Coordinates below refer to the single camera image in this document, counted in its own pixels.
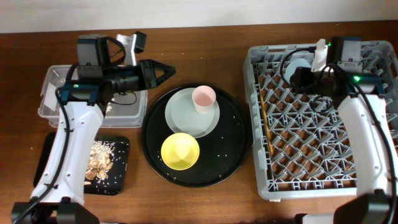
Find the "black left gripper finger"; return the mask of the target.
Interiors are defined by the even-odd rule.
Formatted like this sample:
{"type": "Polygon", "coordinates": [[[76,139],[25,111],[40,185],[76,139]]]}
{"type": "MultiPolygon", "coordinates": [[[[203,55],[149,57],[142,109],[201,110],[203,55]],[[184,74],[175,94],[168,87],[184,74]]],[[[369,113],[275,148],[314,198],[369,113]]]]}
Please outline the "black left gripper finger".
{"type": "Polygon", "coordinates": [[[158,87],[163,82],[168,80],[170,77],[172,77],[175,74],[175,70],[171,71],[161,71],[161,70],[155,70],[155,86],[158,87]]]}
{"type": "Polygon", "coordinates": [[[162,62],[158,62],[156,60],[151,60],[152,69],[154,71],[160,72],[175,72],[175,67],[171,65],[164,64],[162,62]]]}

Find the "pink cup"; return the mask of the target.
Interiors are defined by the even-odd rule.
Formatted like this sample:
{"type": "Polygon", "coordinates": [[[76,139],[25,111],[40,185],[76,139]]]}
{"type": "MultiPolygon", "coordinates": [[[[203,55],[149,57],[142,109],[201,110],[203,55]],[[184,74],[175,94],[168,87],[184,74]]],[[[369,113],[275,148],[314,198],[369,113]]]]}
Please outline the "pink cup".
{"type": "Polygon", "coordinates": [[[210,86],[201,85],[194,89],[192,100],[198,113],[207,114],[212,110],[216,101],[216,93],[210,86]]]}

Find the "light grey plate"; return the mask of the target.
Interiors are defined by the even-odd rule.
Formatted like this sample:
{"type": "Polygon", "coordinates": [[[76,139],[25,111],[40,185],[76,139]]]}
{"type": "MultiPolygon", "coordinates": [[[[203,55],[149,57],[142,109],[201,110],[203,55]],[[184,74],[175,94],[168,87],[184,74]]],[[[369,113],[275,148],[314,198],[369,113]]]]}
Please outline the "light grey plate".
{"type": "Polygon", "coordinates": [[[209,113],[198,113],[192,100],[193,91],[194,88],[184,88],[172,95],[165,107],[165,120],[173,132],[201,138],[215,129],[220,119],[220,107],[216,101],[209,113]]]}

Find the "light blue cup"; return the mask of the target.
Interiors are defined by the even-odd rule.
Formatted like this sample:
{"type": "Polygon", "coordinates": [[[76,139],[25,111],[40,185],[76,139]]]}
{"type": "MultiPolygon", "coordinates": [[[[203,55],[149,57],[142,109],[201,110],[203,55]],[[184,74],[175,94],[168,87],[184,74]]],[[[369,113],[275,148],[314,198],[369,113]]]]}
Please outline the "light blue cup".
{"type": "Polygon", "coordinates": [[[312,66],[304,58],[298,58],[298,59],[291,61],[288,64],[288,66],[285,70],[285,73],[284,73],[284,78],[286,79],[288,84],[290,84],[290,78],[295,73],[297,67],[311,68],[312,66]]]}

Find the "food scraps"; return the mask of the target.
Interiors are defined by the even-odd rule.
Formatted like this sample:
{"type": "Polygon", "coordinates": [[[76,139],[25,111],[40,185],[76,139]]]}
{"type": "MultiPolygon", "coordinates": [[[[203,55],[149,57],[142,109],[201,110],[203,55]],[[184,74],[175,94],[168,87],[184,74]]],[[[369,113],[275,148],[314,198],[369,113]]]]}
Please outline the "food scraps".
{"type": "Polygon", "coordinates": [[[114,150],[115,146],[112,142],[94,141],[85,172],[84,185],[100,183],[108,178],[108,172],[114,164],[114,150]]]}

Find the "yellow bowl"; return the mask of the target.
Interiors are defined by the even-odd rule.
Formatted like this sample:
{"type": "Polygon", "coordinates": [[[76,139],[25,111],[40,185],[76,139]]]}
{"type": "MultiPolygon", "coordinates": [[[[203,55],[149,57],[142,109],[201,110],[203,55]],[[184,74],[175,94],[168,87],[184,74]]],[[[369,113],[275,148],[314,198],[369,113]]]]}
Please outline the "yellow bowl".
{"type": "Polygon", "coordinates": [[[187,133],[175,133],[162,143],[160,155],[165,165],[173,170],[187,170],[197,163],[200,146],[187,133]]]}

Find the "white napkin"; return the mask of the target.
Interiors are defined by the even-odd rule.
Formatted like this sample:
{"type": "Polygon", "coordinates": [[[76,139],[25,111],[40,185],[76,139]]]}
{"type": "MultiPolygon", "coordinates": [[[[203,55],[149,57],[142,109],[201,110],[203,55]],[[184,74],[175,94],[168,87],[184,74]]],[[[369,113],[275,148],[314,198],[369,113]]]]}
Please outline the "white napkin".
{"type": "Polygon", "coordinates": [[[111,105],[108,105],[107,107],[106,107],[106,114],[107,113],[109,113],[110,111],[112,110],[112,106],[111,105]]]}

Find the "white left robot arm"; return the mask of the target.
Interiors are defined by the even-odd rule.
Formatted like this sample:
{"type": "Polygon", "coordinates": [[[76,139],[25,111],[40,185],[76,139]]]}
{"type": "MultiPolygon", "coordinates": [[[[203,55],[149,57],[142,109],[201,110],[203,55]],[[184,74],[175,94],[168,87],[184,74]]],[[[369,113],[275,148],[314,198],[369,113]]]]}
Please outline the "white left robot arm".
{"type": "Polygon", "coordinates": [[[28,202],[16,202],[12,223],[99,223],[84,207],[85,172],[91,147],[114,94],[150,90],[175,74],[171,65],[135,59],[147,36],[81,35],[78,62],[55,89],[56,136],[42,176],[28,202]]]}

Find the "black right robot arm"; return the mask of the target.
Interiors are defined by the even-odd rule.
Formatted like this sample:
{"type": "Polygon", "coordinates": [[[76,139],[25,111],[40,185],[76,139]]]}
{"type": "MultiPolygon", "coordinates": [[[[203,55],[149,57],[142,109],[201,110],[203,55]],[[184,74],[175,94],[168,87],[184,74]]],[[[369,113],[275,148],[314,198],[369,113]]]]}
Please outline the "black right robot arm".
{"type": "Polygon", "coordinates": [[[379,75],[366,73],[361,39],[320,39],[307,47],[311,67],[292,62],[280,71],[298,94],[327,96],[333,101],[353,153],[357,197],[331,214],[298,214],[297,223],[397,223],[397,153],[387,123],[386,94],[379,75]]]}

